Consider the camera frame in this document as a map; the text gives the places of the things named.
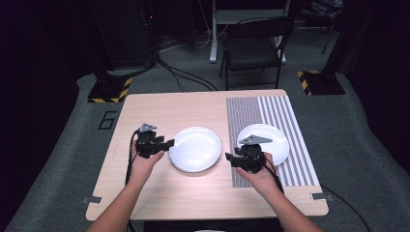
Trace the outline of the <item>white round plate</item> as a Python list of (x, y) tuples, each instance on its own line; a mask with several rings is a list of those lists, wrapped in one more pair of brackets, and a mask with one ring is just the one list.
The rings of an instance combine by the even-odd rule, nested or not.
[(288, 158), (290, 153), (290, 145), (287, 137), (281, 130), (265, 124), (253, 124), (247, 126), (242, 129), (237, 136), (237, 146), (241, 147), (242, 144), (240, 141), (250, 135), (271, 139), (271, 142), (261, 143), (260, 146), (263, 152), (270, 153), (272, 155), (274, 165), (279, 165)]
[(169, 149), (169, 159), (181, 171), (198, 173), (213, 166), (220, 153), (221, 142), (213, 131), (190, 127), (175, 135), (174, 146)]

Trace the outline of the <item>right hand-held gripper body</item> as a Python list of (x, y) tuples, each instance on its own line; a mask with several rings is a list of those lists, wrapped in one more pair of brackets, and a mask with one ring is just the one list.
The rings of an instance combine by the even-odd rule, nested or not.
[(261, 149), (261, 144), (272, 142), (272, 139), (250, 135), (240, 141), (241, 147), (234, 149), (235, 159), (242, 169), (247, 172), (257, 173), (266, 165), (266, 157)]

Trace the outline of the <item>white desk frame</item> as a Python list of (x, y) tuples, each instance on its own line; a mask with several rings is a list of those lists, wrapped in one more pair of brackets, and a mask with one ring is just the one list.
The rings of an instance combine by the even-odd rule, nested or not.
[(233, 3), (230, 9), (219, 10), (217, 7), (218, 0), (212, 0), (212, 24), (211, 24), (211, 49), (209, 62), (215, 64), (218, 60), (219, 45), (219, 25), (231, 25), (245, 19), (257, 17), (280, 17), (287, 16), (291, 0), (284, 0), (278, 8), (273, 9), (237, 9)]

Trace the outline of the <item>hazard-striped black stand base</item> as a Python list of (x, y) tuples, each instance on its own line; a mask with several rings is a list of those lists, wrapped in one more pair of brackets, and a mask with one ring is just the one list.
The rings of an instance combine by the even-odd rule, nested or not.
[(345, 91), (334, 75), (322, 72), (297, 72), (302, 88), (308, 96), (344, 95)]
[(88, 95), (88, 102), (121, 102), (126, 97), (131, 83), (131, 78), (111, 78), (107, 81), (98, 80)]

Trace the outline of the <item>person's dark clothing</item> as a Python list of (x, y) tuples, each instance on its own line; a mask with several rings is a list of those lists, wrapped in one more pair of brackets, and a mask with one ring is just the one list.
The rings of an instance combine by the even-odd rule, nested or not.
[(145, 221), (143, 232), (283, 232), (276, 218)]

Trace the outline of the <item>black equipment cabinet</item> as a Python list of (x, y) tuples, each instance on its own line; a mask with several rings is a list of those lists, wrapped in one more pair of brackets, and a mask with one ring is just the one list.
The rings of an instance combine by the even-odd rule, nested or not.
[(155, 24), (149, 0), (93, 0), (92, 6), (113, 67), (155, 61)]

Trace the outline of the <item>grey white striped mat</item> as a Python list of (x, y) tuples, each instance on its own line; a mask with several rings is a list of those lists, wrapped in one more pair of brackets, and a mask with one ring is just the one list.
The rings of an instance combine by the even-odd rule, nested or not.
[(319, 186), (319, 181), (287, 96), (228, 98), (229, 153), (234, 155), (240, 131), (253, 124), (270, 125), (282, 131), (290, 145), (288, 158), (275, 165), (285, 187)]

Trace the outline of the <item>person's right hand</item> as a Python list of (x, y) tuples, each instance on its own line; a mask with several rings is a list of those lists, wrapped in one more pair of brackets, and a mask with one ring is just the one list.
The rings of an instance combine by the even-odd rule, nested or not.
[(255, 190), (264, 198), (274, 197), (281, 193), (274, 175), (273, 158), (269, 153), (265, 153), (266, 165), (257, 173), (247, 172), (241, 167), (236, 167), (236, 172), (248, 180)]

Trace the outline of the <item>black folding chair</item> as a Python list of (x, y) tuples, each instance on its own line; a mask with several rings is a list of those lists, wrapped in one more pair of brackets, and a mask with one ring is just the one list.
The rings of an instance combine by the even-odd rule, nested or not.
[(272, 84), (278, 88), (282, 58), (294, 21), (287, 16), (242, 20), (232, 25), (223, 40), (219, 77), (229, 89), (229, 73), (277, 69)]

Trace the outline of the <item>dark furniture with clutter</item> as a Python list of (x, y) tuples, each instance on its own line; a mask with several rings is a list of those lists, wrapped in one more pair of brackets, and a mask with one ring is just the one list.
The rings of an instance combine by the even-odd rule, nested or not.
[(333, 34), (336, 20), (344, 9), (343, 0), (303, 0), (298, 14), (306, 20), (308, 27), (326, 27), (326, 41), (322, 49), (325, 53)]

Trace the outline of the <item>person's left hand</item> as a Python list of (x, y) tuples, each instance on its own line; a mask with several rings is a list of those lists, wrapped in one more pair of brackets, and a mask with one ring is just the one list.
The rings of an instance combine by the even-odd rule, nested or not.
[(142, 188), (149, 179), (155, 164), (163, 157), (164, 151), (159, 151), (145, 159), (136, 152), (135, 144), (134, 141), (132, 143), (132, 171), (129, 185)]

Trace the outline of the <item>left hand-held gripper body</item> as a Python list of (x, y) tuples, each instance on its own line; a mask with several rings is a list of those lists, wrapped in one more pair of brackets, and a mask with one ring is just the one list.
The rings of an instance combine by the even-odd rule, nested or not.
[(163, 137), (157, 136), (157, 127), (144, 123), (136, 132), (136, 152), (143, 158), (148, 159), (161, 150)]

